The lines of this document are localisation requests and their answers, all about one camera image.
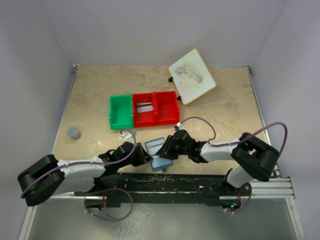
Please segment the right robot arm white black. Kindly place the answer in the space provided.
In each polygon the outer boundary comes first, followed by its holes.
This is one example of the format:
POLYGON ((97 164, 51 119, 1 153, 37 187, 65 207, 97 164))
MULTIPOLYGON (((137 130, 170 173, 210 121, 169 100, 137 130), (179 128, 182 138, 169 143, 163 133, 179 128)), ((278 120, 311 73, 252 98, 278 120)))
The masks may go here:
POLYGON ((207 141, 196 141, 186 130, 178 130, 167 137, 156 155, 170 160, 185 155, 197 164, 236 161, 239 166, 229 170, 222 183, 223 192, 233 196, 252 180, 269 181, 280 153, 248 132, 243 133, 239 141, 211 146, 207 141))

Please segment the blue card holder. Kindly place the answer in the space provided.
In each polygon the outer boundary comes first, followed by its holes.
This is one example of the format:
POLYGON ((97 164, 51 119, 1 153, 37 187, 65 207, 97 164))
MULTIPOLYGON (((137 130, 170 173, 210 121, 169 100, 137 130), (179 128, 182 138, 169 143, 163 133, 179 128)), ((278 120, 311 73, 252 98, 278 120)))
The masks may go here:
POLYGON ((161 147, 165 143, 165 138, 160 137, 153 140, 149 140, 145 142, 146 151, 150 156, 152 156, 152 160, 150 161, 151 169, 156 171, 166 172, 169 167, 173 165, 173 161, 167 158, 162 158, 156 155, 157 151, 161 149, 161 147))

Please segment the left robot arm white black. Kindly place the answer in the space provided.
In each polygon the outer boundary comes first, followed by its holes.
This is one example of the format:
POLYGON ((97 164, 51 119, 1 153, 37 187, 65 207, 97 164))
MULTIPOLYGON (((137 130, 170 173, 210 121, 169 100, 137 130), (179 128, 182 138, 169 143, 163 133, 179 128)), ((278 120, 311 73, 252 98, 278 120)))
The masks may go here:
POLYGON ((17 177, 21 198, 33 207, 51 196, 84 192, 98 196, 103 191, 101 178, 114 175, 128 165, 139 167, 153 160, 140 143, 124 142, 98 156, 83 160, 61 160, 48 154, 17 177))

